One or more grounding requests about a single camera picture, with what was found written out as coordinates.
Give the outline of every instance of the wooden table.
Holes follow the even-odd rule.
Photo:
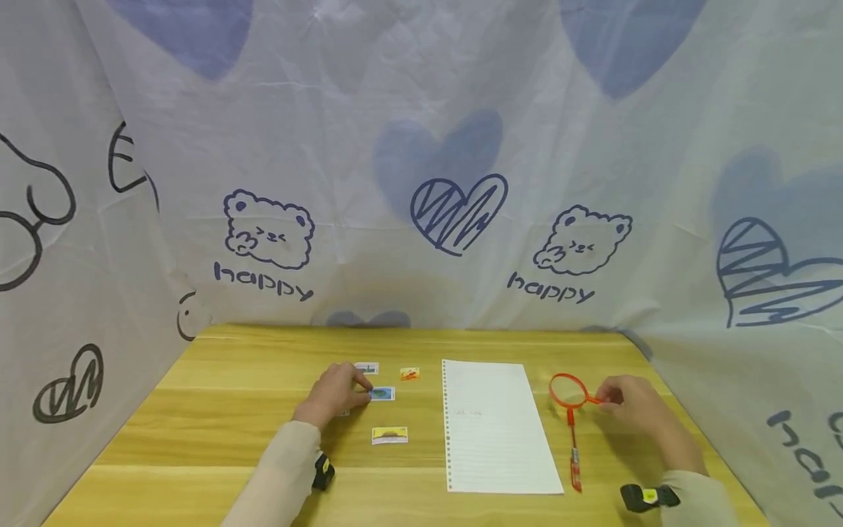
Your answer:
[[[445,490],[441,359],[522,363],[533,387],[565,496]],[[583,494],[571,488],[570,433],[550,402],[551,375],[596,389],[607,375],[650,379],[705,446],[742,525],[769,525],[642,355],[623,337],[516,333],[219,326],[204,332],[88,469],[48,527],[218,525],[278,427],[332,362],[380,362],[378,385],[397,401],[338,418],[323,449],[337,469],[296,525],[659,525],[658,512],[624,510],[618,489],[659,482],[658,452],[596,409],[577,419]],[[399,368],[421,378],[399,381]],[[407,426],[408,444],[371,445],[376,426]]]

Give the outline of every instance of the yellow card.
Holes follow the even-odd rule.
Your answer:
[[[408,443],[407,427],[372,428],[372,444]]]
[[[413,380],[418,379],[419,375],[422,372],[419,368],[402,368],[401,369],[401,380]]]

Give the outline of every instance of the person's right hand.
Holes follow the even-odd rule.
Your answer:
[[[366,391],[354,390],[356,386]],[[324,430],[339,413],[372,400],[372,383],[352,363],[331,364],[310,390],[308,398],[293,413],[294,421],[304,421]]]
[[[651,438],[682,427],[650,381],[632,375],[608,377],[595,394],[603,401],[600,409]]]

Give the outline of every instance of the small picture card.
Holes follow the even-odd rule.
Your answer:
[[[419,375],[422,372],[419,368],[402,368],[401,369],[401,380],[414,380],[418,379]]]
[[[409,443],[407,427],[372,428],[372,444]]]
[[[380,363],[354,363],[354,367],[366,375],[377,375],[380,371]]]
[[[372,389],[372,401],[394,401],[395,388],[392,386],[375,386]]]

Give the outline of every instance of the lined paper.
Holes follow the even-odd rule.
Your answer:
[[[442,361],[449,492],[564,494],[522,364]]]

